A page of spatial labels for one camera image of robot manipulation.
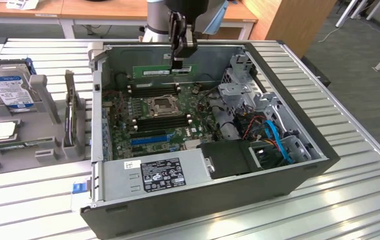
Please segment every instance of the slatted metal surface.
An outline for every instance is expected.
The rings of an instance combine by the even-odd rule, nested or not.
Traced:
[[[64,70],[74,71],[90,119],[86,45],[74,39],[9,39],[0,58],[30,57],[37,73],[48,75],[53,98],[65,94]],[[341,160],[288,196],[117,239],[380,240],[380,146],[287,48],[273,41],[253,45]],[[263,76],[259,79],[271,90]],[[70,212],[70,184],[89,173],[89,161],[81,161],[0,174],[0,239],[96,239]]]

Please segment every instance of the gray floor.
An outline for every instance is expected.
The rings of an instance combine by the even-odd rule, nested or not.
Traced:
[[[380,72],[372,69],[380,61],[380,33],[360,21],[349,19],[327,41],[317,43],[336,29],[339,17],[332,11],[305,56],[329,78],[333,95],[380,142]],[[94,29],[100,35],[106,30],[108,26]],[[74,26],[74,31],[77,38],[96,38],[86,35],[81,26]],[[105,38],[136,38],[140,34],[134,26],[113,26]],[[0,24],[1,36],[64,37],[58,25],[17,24]]]

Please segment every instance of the power supply label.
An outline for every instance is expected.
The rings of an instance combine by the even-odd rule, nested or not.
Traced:
[[[2,103],[13,109],[33,106],[32,96],[22,88],[22,83],[20,76],[0,76],[0,98]]]
[[[145,192],[185,185],[183,167],[177,157],[141,163],[140,168]]]

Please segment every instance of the blue latch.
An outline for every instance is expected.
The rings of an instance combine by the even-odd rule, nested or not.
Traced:
[[[88,187],[86,187],[86,183],[74,183],[72,185],[72,194],[81,194],[85,193],[88,191]]]

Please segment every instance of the motherboard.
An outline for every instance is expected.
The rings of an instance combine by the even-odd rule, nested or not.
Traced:
[[[102,93],[104,159],[118,160],[196,148],[221,139],[199,84],[130,87]]]

